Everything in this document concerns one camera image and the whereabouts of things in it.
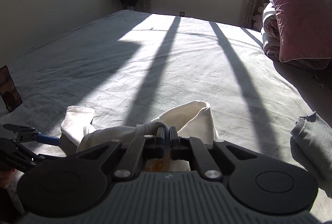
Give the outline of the person's left hand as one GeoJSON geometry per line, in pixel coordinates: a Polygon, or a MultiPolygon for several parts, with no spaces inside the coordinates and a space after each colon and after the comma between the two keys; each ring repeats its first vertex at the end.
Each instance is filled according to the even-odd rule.
{"type": "Polygon", "coordinates": [[[9,171],[0,171],[0,188],[8,188],[16,173],[16,169],[10,169],[9,171]]]}

